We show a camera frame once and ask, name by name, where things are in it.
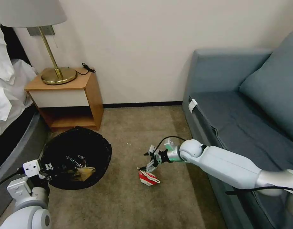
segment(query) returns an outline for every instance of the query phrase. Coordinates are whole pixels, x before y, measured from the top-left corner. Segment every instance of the black wicker trash can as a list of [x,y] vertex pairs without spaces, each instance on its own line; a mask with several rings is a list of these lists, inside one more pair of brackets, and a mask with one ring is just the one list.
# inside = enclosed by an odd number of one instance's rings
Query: black wicker trash can
[[[102,135],[75,127],[48,142],[41,161],[54,167],[56,176],[50,181],[52,186],[77,190],[93,186],[103,177],[111,160],[111,151],[111,145]],[[94,173],[85,181],[73,181],[69,171],[83,166],[94,167]]]

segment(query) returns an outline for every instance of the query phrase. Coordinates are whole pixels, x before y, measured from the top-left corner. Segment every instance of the table lamp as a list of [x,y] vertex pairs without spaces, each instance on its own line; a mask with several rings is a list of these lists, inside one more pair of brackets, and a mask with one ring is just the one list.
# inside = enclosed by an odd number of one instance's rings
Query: table lamp
[[74,80],[72,68],[59,68],[41,26],[55,25],[67,20],[59,0],[0,0],[0,22],[7,27],[38,27],[53,62],[54,69],[45,71],[41,78],[46,84],[63,84]]

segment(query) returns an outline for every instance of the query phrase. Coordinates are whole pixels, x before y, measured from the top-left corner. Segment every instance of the white wall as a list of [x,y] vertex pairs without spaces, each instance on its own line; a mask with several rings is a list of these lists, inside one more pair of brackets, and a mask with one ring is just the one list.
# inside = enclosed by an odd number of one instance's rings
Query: white wall
[[[275,47],[293,30],[293,0],[61,0],[48,37],[59,66],[96,68],[104,103],[182,100],[201,47]],[[34,67],[52,66],[40,37],[16,29]]]

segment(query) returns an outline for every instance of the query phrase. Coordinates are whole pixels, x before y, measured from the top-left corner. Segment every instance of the lamp stem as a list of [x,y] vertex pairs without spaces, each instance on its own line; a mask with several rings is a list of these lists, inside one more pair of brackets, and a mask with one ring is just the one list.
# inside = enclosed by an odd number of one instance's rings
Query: lamp stem
[[64,79],[63,74],[62,74],[60,68],[57,66],[57,63],[56,63],[56,61],[55,61],[55,59],[54,59],[54,56],[53,56],[52,51],[51,51],[51,49],[50,49],[50,46],[49,46],[49,44],[48,44],[47,38],[46,38],[46,36],[45,36],[45,34],[44,34],[44,31],[43,31],[43,29],[42,29],[41,26],[39,26],[38,29],[39,29],[39,32],[40,32],[41,38],[42,38],[42,40],[43,40],[44,43],[45,43],[45,46],[46,46],[47,51],[48,51],[48,53],[49,53],[49,56],[50,56],[50,58],[51,58],[51,60],[52,60],[52,63],[53,63],[53,65],[54,65],[55,73],[56,73],[56,75],[57,75],[57,77],[58,77],[59,80],[63,80],[63,79]]

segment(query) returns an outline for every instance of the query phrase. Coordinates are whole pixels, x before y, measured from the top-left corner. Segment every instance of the brass lamp base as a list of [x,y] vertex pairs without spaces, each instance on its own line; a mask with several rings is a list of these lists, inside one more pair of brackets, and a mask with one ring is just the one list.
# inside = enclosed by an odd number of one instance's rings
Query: brass lamp base
[[59,79],[55,69],[49,69],[48,71],[45,71],[41,79],[45,84],[50,84],[50,85],[57,85],[57,84],[64,84],[68,83],[72,80],[74,80],[77,77],[77,73],[74,69],[72,68],[60,68],[61,73],[62,73],[62,79]]

